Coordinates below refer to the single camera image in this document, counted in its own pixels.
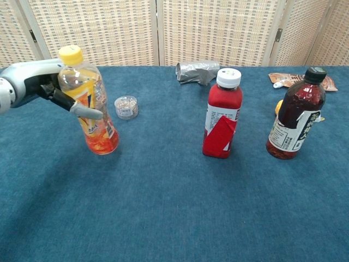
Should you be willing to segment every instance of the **bottle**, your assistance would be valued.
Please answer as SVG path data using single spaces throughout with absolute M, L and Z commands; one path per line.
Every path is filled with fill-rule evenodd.
M 280 159 L 296 156 L 312 124 L 320 116 L 326 97 L 321 85 L 325 77 L 323 68 L 310 67 L 304 80 L 287 90 L 266 144 L 272 156 Z
M 96 154 L 108 154 L 119 143 L 119 135 L 107 112 L 107 95 L 97 67 L 83 60 L 82 50 L 76 45 L 61 48 L 58 52 L 63 69 L 58 74 L 61 90 L 85 106 L 103 113 L 103 119 L 79 117 L 86 144 Z
M 240 71 L 223 68 L 209 91 L 202 153 L 218 158 L 230 155 L 243 99 Z

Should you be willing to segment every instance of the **crumpled aluminum foil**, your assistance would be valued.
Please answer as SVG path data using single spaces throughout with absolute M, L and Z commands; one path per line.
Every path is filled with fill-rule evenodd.
M 218 61 L 180 62 L 176 66 L 176 75 L 181 84 L 198 82 L 207 85 L 217 76 L 218 70 Z

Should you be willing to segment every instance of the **small plastic container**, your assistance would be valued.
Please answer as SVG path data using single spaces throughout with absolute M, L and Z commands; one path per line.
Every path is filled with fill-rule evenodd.
M 114 102 L 116 114 L 119 118 L 128 120 L 138 115 L 137 99 L 133 96 L 119 97 Z

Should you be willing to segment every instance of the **white label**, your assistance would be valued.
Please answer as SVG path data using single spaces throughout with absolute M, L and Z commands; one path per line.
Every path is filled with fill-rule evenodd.
M 212 129 L 222 116 L 226 116 L 230 120 L 235 122 L 238 121 L 239 112 L 240 109 L 217 108 L 216 106 L 211 106 L 207 104 L 207 113 L 205 121 L 205 129 L 207 130 L 207 135 L 212 131 Z M 229 143 L 226 145 L 224 150 L 227 151 L 228 147 Z
M 133 114 L 133 111 L 131 108 L 127 108 L 127 109 L 120 109 L 118 108 L 118 115 L 120 116 L 131 116 Z
M 276 148 L 296 152 L 302 146 L 315 119 L 320 115 L 320 111 L 304 111 L 297 119 L 296 128 L 285 127 L 276 116 L 272 131 L 269 134 L 269 141 Z

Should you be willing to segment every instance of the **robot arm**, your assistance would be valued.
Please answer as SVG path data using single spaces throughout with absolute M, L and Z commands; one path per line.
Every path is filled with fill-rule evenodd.
M 0 114 L 40 96 L 78 117 L 102 119 L 101 111 L 82 105 L 59 89 L 57 76 L 62 66 L 61 60 L 49 59 L 16 63 L 1 72 Z

